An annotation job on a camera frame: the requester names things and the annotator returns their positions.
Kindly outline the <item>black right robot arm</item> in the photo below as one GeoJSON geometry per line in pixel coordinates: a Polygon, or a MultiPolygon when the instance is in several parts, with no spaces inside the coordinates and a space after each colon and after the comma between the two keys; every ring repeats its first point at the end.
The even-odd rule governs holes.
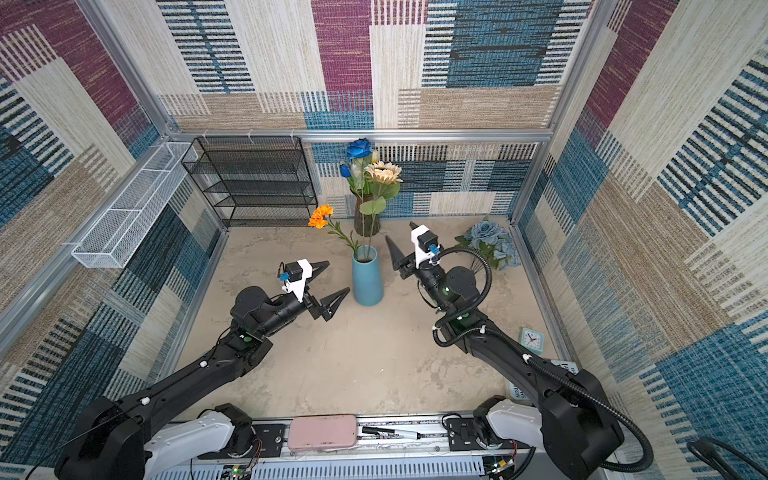
{"type": "Polygon", "coordinates": [[[572,373],[524,348],[506,335],[480,309],[491,290],[490,264],[480,263],[488,279],[479,288],[472,270],[444,270],[441,260],[478,251],[454,246],[443,249],[425,226],[412,233],[413,253],[404,254],[394,240],[386,241],[394,271],[415,277],[434,301],[440,318],[432,328],[435,343],[455,346],[500,373],[538,410],[541,448],[570,479],[586,479],[599,468],[638,473],[654,461],[651,442],[624,413],[614,408],[600,381],[586,370],[572,373]]]}

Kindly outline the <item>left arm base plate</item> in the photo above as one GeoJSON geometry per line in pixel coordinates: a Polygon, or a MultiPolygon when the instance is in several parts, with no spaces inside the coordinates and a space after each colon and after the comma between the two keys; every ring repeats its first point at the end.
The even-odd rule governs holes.
{"type": "Polygon", "coordinates": [[[277,458],[281,455],[286,426],[258,423],[236,427],[227,444],[229,458],[277,458]]]}

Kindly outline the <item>dark blue artificial rose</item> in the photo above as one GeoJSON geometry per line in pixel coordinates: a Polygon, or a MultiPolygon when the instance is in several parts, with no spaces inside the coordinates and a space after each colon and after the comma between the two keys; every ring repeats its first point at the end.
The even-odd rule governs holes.
{"type": "MultiPolygon", "coordinates": [[[[355,140],[353,142],[350,142],[346,147],[346,154],[347,159],[344,163],[346,163],[350,169],[351,169],[351,163],[356,159],[363,159],[366,161],[366,166],[369,163],[368,158],[373,152],[372,144],[369,140],[362,138],[355,140]]],[[[349,184],[350,191],[355,196],[362,197],[365,193],[366,188],[366,180],[365,184],[362,185],[360,188],[357,188],[352,178],[345,178],[349,184]]]]}

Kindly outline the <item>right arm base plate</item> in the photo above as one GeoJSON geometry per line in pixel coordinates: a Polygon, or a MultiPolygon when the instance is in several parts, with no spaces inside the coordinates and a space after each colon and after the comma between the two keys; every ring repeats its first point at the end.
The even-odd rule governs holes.
{"type": "Polygon", "coordinates": [[[455,451],[499,451],[519,449],[527,450],[530,446],[524,442],[500,439],[488,425],[479,427],[474,418],[461,417],[450,412],[441,417],[441,425],[446,430],[449,450],[455,451]]]}

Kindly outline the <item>blue artificial tulip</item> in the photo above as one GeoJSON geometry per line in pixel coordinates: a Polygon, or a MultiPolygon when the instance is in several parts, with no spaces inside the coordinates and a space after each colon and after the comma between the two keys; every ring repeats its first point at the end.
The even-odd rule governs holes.
{"type": "Polygon", "coordinates": [[[352,176],[352,172],[350,167],[346,163],[342,163],[339,165],[340,174],[343,178],[350,178],[352,176]]]}

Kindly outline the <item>teal ceramic vase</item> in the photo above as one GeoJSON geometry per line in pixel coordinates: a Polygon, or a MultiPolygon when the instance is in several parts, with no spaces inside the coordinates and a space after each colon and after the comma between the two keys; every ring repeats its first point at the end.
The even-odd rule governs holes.
{"type": "Polygon", "coordinates": [[[373,246],[359,246],[353,254],[352,278],[353,295],[358,304],[371,307],[383,299],[381,266],[373,246]]]}

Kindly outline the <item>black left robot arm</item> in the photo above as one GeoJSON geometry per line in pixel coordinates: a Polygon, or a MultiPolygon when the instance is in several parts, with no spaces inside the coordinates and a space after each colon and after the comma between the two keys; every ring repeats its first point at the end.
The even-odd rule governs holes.
{"type": "Polygon", "coordinates": [[[177,464],[214,451],[247,456],[254,451],[251,418],[232,405],[215,408],[179,425],[171,422],[200,399],[253,370],[272,347],[270,336],[301,313],[330,320],[348,295],[339,290],[321,300],[310,282],[328,262],[305,259],[282,266],[283,287],[270,297],[258,286],[242,290],[232,321],[212,349],[160,382],[116,401],[100,397],[75,424],[61,450],[59,479],[149,479],[177,464]]]}

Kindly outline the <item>pink ribbed glass vase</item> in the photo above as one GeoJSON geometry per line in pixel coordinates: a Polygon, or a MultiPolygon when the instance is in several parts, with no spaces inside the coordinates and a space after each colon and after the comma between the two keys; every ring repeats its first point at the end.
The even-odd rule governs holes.
{"type": "Polygon", "coordinates": [[[376,235],[381,228],[379,217],[363,214],[360,211],[360,206],[372,199],[372,194],[364,194],[362,197],[356,196],[356,203],[354,208],[354,228],[355,232],[364,238],[369,238],[373,235],[376,235]]]}

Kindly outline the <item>orange artificial carnation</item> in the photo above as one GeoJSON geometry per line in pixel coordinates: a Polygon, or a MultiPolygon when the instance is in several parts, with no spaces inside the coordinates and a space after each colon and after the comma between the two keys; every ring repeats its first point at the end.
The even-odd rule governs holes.
{"type": "Polygon", "coordinates": [[[311,214],[308,221],[308,226],[319,230],[327,229],[329,235],[333,235],[336,238],[342,240],[351,251],[355,260],[360,260],[361,246],[359,240],[355,237],[353,230],[348,233],[343,231],[342,225],[339,221],[333,219],[334,209],[330,205],[318,206],[311,214]]]}

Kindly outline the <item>pale blue-white artificial tulip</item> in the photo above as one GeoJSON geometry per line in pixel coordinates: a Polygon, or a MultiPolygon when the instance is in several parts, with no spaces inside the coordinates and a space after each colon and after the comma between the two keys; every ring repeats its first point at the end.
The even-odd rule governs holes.
{"type": "Polygon", "coordinates": [[[365,184],[365,167],[366,161],[363,159],[356,159],[351,163],[351,178],[357,188],[365,184]]]}

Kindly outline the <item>cream artificial daisy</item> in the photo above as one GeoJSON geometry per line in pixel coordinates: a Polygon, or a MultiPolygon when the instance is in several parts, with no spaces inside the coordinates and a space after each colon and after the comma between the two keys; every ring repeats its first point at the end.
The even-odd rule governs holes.
{"type": "MultiPolygon", "coordinates": [[[[402,169],[391,162],[379,160],[369,163],[365,167],[365,193],[372,194],[373,199],[363,203],[360,211],[363,214],[380,217],[386,210],[388,202],[400,193],[403,182],[401,174],[402,169]]],[[[372,237],[368,238],[368,246],[371,246],[372,237]]]]}

